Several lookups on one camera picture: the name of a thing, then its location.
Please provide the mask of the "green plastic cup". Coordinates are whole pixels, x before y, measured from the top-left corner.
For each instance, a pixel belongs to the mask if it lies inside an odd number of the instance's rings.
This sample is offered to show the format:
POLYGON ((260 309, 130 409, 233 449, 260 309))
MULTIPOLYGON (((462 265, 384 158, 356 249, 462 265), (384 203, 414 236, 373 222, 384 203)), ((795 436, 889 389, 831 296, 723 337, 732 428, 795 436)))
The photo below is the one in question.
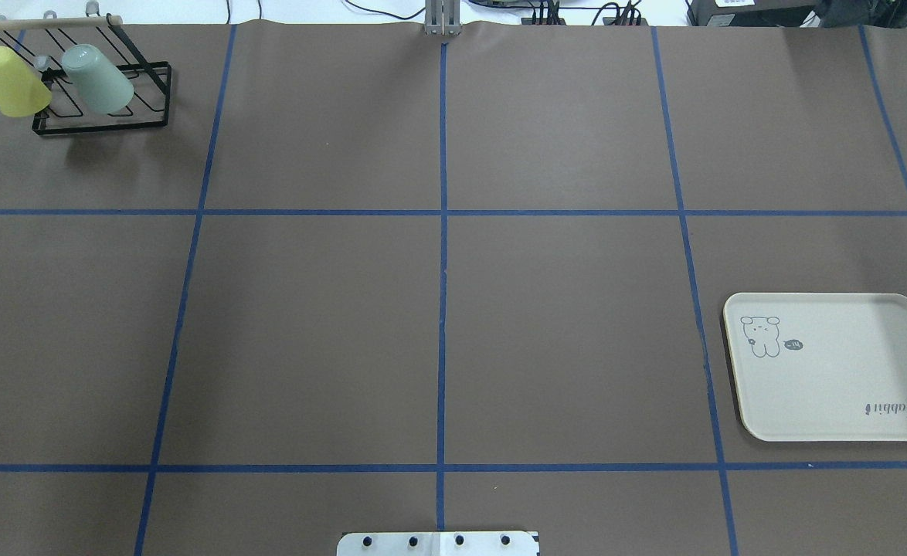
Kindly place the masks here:
POLYGON ((123 110, 134 98, 131 81, 90 43, 78 43, 61 55, 61 66, 83 102, 100 115, 123 110))

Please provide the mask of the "cream rabbit print tray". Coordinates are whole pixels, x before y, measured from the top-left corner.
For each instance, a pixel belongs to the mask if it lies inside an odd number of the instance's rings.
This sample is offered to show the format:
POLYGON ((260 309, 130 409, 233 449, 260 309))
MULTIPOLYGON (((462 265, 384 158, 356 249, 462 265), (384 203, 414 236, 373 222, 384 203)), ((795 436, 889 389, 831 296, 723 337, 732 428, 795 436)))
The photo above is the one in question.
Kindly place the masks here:
POLYGON ((755 439, 907 441, 906 296, 737 293, 722 317, 755 439))

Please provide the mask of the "yellow plastic cup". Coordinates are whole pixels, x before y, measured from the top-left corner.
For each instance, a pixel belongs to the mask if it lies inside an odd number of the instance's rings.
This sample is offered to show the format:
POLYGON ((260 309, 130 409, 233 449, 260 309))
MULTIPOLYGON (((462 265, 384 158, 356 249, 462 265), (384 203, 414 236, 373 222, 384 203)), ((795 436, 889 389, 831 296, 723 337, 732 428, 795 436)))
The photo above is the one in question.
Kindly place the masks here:
POLYGON ((8 46, 0 46, 0 112, 7 117, 31 117, 45 110, 52 93, 38 73, 8 46))

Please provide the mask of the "black device on desk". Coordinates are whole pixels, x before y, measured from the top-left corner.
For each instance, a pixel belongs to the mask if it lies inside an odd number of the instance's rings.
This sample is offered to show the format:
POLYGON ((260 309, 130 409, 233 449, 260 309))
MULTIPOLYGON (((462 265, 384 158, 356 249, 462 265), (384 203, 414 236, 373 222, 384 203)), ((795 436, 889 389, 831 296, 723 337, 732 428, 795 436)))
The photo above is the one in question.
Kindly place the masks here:
POLYGON ((800 27, 817 1, 686 1, 694 27, 800 27))

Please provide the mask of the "grey aluminium post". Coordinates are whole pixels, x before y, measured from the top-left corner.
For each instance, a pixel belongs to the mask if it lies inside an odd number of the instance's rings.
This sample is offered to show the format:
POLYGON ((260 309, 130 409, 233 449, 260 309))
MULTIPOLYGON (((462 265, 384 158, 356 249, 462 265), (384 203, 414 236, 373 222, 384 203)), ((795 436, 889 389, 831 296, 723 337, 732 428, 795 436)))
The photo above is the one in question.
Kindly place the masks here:
POLYGON ((427 36, 458 36, 463 29, 458 0, 426 0, 424 32, 427 36))

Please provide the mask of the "white metal base plate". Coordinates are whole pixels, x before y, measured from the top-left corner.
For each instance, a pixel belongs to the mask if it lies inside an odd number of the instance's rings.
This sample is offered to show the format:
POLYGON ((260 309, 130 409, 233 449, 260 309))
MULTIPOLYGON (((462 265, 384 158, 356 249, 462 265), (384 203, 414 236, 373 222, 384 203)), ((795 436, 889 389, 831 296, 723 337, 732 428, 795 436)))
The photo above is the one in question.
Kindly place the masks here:
POLYGON ((354 532, 341 536, 337 555, 539 555, 528 531, 354 532))

